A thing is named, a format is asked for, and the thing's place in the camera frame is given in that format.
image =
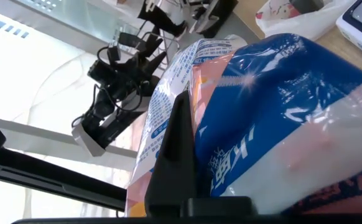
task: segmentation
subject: packaged tissue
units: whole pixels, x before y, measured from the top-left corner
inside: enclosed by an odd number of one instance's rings
[[[127,189],[126,215],[128,217],[146,216],[144,197],[153,167],[169,122],[174,100],[178,94],[190,86],[193,65],[228,54],[245,45],[246,42],[235,35],[221,40],[202,39],[173,58],[149,103],[137,163]]]
[[[362,195],[362,71],[316,43],[274,35],[197,65],[190,101],[212,197],[245,195],[274,214]]]

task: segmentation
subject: plastic package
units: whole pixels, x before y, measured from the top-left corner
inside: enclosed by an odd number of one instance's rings
[[[362,71],[316,43],[274,35],[196,66],[192,81],[211,196],[248,196],[260,214],[280,213],[362,172]]]
[[[266,37],[293,33],[317,40],[336,24],[336,20],[354,2],[355,0],[323,0],[325,6],[319,11],[301,15],[289,0],[269,0],[256,14],[256,22]]]
[[[151,179],[159,148],[169,122],[175,98],[190,85],[192,66],[245,46],[246,42],[235,35],[224,40],[202,39],[179,52],[164,72],[149,104],[148,115],[142,131],[130,186],[128,187],[126,215],[146,216],[144,197]]]

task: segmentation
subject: wire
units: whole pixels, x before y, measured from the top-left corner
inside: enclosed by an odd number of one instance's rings
[[[120,106],[118,106],[118,105],[116,104],[116,103],[119,103],[120,100],[116,100],[116,102],[112,100],[112,97],[111,97],[111,95],[109,94],[109,91],[108,91],[105,87],[99,87],[97,84],[95,84],[95,85],[94,85],[94,90],[93,90],[93,103],[91,104],[91,106],[90,106],[90,108],[88,109],[87,113],[88,113],[89,111],[91,111],[91,110],[93,109],[94,105],[95,105],[96,89],[103,90],[103,91],[105,92],[106,96],[109,98],[109,101],[110,101],[110,102],[112,103],[112,105],[113,105],[114,107],[116,107],[118,110],[121,110],[121,111],[124,111],[124,112],[133,112],[133,111],[135,111],[136,109],[138,109],[138,107],[140,107],[141,104],[142,104],[142,91],[141,91],[141,89],[139,88],[138,83],[137,83],[136,81],[134,81],[131,77],[129,77],[129,76],[127,76],[127,75],[124,75],[124,73],[122,73],[122,72],[117,72],[113,67],[111,67],[110,65],[108,65],[106,62],[104,62],[104,61],[102,60],[102,58],[101,58],[101,56],[100,56],[101,52],[102,52],[103,50],[108,50],[108,49],[109,49],[109,47],[103,47],[103,48],[99,49],[99,50],[97,51],[97,53],[96,53],[97,59],[98,59],[105,67],[107,67],[108,69],[110,69],[113,73],[120,74],[120,75],[122,75],[124,78],[127,78],[128,80],[131,81],[131,83],[132,83],[132,84],[134,85],[134,87],[136,88],[137,94],[139,95],[139,102],[138,102],[137,106],[134,107],[133,109],[128,109],[128,110],[127,110],[127,109],[124,109],[124,108],[122,108],[122,107],[120,107]],[[85,116],[86,116],[87,113],[84,113],[84,114],[82,114],[81,116],[79,116],[79,117],[77,117],[76,119],[74,119],[74,120],[72,121],[72,128],[74,128],[74,127],[76,126],[76,125],[75,125],[76,121],[78,121],[79,119],[85,118]]]
[[[100,89],[99,88],[99,86],[97,85],[97,84],[95,84],[94,85],[94,90],[93,90],[93,103],[91,104],[91,106],[90,106],[90,108],[88,109],[88,111],[87,112],[89,112],[91,109],[93,109],[93,107],[94,107],[94,104],[95,104],[95,94],[96,94],[96,89]],[[73,121],[72,121],[72,127],[74,128],[76,125],[75,125],[75,123],[76,123],[76,121],[78,121],[79,119],[82,119],[82,118],[84,118],[86,116],[86,113],[84,113],[84,114],[82,114],[81,116],[78,116],[76,119],[74,119]]]
[[[104,61],[102,60],[101,56],[100,56],[100,54],[101,54],[101,52],[102,52],[103,50],[108,50],[108,49],[109,49],[109,47],[103,47],[103,48],[99,49],[99,50],[97,51],[97,53],[96,53],[96,57],[97,57],[98,60],[99,60],[101,63],[103,63],[107,68],[109,68],[112,72],[116,73],[116,70],[115,70],[114,68],[112,68],[110,65],[108,65],[106,62],[104,62]],[[118,106],[118,105],[112,100],[111,95],[109,94],[109,92],[107,91],[107,89],[106,89],[105,87],[99,87],[99,86],[97,86],[97,87],[98,87],[98,89],[103,90],[103,91],[106,93],[106,95],[108,96],[110,102],[111,102],[111,103],[113,104],[113,106],[115,106],[117,109],[119,109],[119,110],[121,110],[121,111],[124,111],[124,112],[133,112],[133,111],[135,111],[136,109],[138,109],[138,107],[141,106],[141,104],[142,104],[142,91],[141,91],[141,89],[139,88],[139,86],[138,86],[138,84],[136,83],[136,81],[134,81],[131,77],[129,77],[129,76],[127,76],[127,75],[124,75],[124,73],[122,73],[122,72],[118,72],[118,74],[120,74],[120,75],[122,75],[124,78],[127,78],[128,80],[130,80],[131,83],[132,83],[132,84],[134,85],[134,87],[136,88],[137,94],[139,95],[139,102],[138,102],[138,104],[137,104],[137,106],[136,106],[135,108],[133,108],[133,109],[128,109],[128,110],[127,110],[127,109],[124,109],[124,108]]]

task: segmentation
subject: white plastic packaging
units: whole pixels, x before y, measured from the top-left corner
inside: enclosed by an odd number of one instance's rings
[[[317,40],[335,25],[354,1],[324,0],[325,6],[321,10],[298,16],[289,0],[269,0],[257,13],[256,22],[266,37],[291,33]]]

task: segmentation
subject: black metal bar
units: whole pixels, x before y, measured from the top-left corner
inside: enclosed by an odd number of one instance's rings
[[[126,189],[18,152],[0,152],[0,180],[124,211]]]
[[[4,142],[0,132],[1,181],[124,211],[126,189],[10,151],[2,147]]]

